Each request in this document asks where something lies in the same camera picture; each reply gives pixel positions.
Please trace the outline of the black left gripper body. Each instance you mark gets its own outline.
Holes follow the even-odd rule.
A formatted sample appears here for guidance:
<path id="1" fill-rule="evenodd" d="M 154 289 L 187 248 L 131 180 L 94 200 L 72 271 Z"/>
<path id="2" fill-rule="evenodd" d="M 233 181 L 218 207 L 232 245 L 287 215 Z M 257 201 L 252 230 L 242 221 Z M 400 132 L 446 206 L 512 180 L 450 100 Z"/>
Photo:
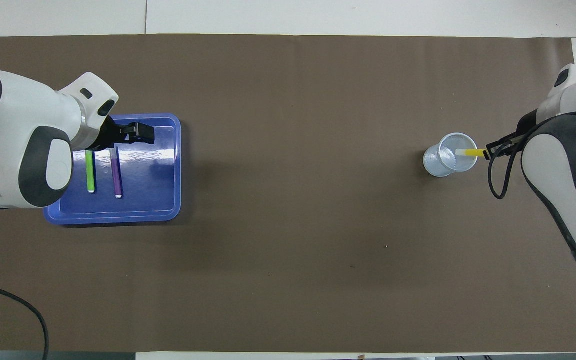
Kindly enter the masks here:
<path id="1" fill-rule="evenodd" d="M 99 152 L 114 148 L 117 141 L 117 134 L 119 128 L 111 116 L 106 116 L 103 121 L 99 133 L 90 146 L 87 146 L 87 151 Z"/>

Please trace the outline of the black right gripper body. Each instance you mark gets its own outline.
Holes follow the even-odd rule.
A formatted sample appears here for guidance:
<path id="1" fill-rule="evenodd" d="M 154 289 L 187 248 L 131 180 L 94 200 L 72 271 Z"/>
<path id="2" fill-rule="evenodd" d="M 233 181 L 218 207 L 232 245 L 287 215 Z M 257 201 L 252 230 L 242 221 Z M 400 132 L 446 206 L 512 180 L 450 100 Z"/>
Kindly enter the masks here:
<path id="1" fill-rule="evenodd" d="M 530 137 L 543 121 L 539 115 L 539 110 L 534 110 L 522 116 L 516 127 L 516 136 L 519 138 Z"/>

